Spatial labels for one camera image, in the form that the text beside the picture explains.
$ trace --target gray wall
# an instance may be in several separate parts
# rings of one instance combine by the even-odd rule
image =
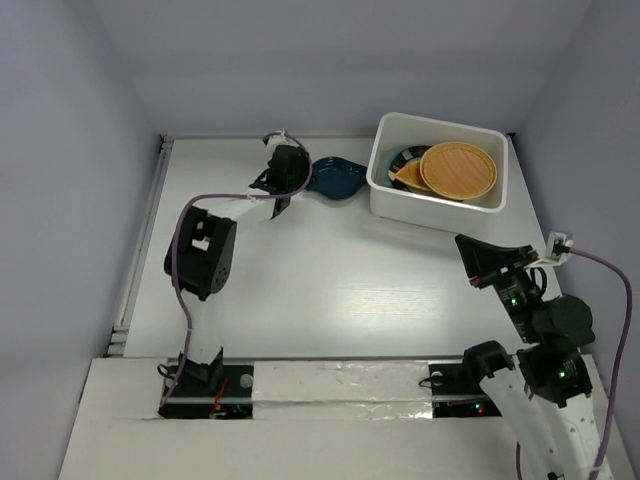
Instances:
[[[162,132],[514,131],[589,0],[93,0]]]
[[[0,2],[0,477],[52,480],[158,137],[87,2]]]
[[[558,68],[516,136],[544,230],[565,229],[640,281],[640,2],[594,0]],[[575,258],[563,289],[591,305],[593,350],[609,379],[624,316],[618,278]],[[617,419],[640,473],[640,316],[635,315],[618,389]]]

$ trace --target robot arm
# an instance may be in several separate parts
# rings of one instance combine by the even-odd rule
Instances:
[[[586,479],[600,445],[592,385],[578,350],[595,340],[591,310],[569,295],[543,301],[540,289],[525,273],[527,267],[566,261],[563,247],[570,241],[565,234],[553,233],[546,257],[540,260],[531,246],[501,248],[456,237],[471,285],[493,286],[522,341],[535,344],[518,351],[517,357],[541,410],[529,401],[510,357],[497,342],[465,351],[463,367],[500,409],[536,479]],[[613,478],[606,461],[598,478]]]
[[[215,341],[217,329],[206,300],[227,283],[238,230],[280,215],[290,204],[289,194],[304,185],[309,176],[308,152],[301,145],[292,145],[289,138],[281,133],[263,139],[272,157],[268,168],[249,185],[245,195],[234,195],[233,200],[210,210],[191,206],[180,226],[175,262],[177,281],[193,322],[188,358],[183,360],[183,354],[180,357],[184,363],[180,384],[191,391],[209,395],[219,390],[222,348],[221,342]],[[164,260],[164,271],[169,276],[171,268],[170,245]],[[177,367],[164,370],[161,373],[172,379]]]

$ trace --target white table surface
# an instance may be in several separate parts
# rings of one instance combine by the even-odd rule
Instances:
[[[367,164],[373,139],[302,139],[314,159]],[[505,209],[475,236],[544,251],[513,146]],[[161,190],[125,357],[175,357],[185,324],[163,260],[183,205],[202,193],[237,193],[265,168],[258,139],[177,140]],[[217,201],[204,201],[211,207]],[[229,282],[214,302],[227,358],[460,355],[495,339],[522,347],[492,290],[468,284],[448,232],[375,217],[368,187],[344,202],[304,193],[273,221],[242,232]],[[559,294],[549,271],[547,295]]]
[[[418,398],[429,401],[429,390],[417,386],[423,375],[419,366],[398,364],[387,371],[387,365],[376,362],[370,381],[366,371],[360,372],[356,385],[349,387],[343,381],[350,378],[343,377],[349,375],[346,365],[318,375],[310,374],[308,362],[283,363],[281,368],[258,363],[262,401],[305,402],[280,403],[279,415],[264,412],[270,414],[260,420],[216,421],[157,417],[162,387],[158,362],[93,361],[60,480],[516,478],[516,441],[502,418],[371,420],[348,410],[345,400],[361,403],[372,395],[396,406]],[[585,362],[602,431],[606,397],[593,360],[587,356]],[[328,384],[331,376],[334,381]],[[309,399],[320,400],[314,411],[305,408]],[[634,479],[615,424],[607,457],[616,480]],[[523,470],[531,480],[526,462]]]

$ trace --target black clamp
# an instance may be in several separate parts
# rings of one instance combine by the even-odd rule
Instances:
[[[182,362],[182,353],[178,358],[178,363],[167,367],[166,365],[158,365],[158,373],[164,378],[173,380],[178,365]],[[223,349],[220,349],[216,358],[210,365],[204,363],[196,363],[188,358],[184,364],[184,370],[180,375],[180,382],[174,390],[173,397],[189,397],[189,396],[207,396],[215,394],[222,382],[224,373]]]
[[[477,384],[484,378],[493,378],[498,370],[515,368],[504,347],[495,340],[466,349],[462,367],[467,378]]]
[[[479,289],[505,281],[504,277],[511,277],[514,272],[538,260],[538,252],[531,245],[498,247],[466,235],[456,235],[455,242],[469,283]]]
[[[264,190],[269,195],[284,195],[295,192],[309,175],[309,157],[300,147],[278,145],[267,165],[269,168],[249,188]],[[291,198],[277,199],[271,218],[280,215],[290,203]]]

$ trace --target white bin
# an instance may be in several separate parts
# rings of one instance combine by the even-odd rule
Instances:
[[[396,190],[388,171],[393,158],[416,145],[466,142],[480,147],[496,163],[495,186],[482,197],[456,202]],[[430,118],[388,113],[378,126],[367,182],[371,187],[371,211],[375,215],[455,233],[472,233],[489,215],[500,212],[507,201],[508,146],[504,135],[493,130],[442,122]]]

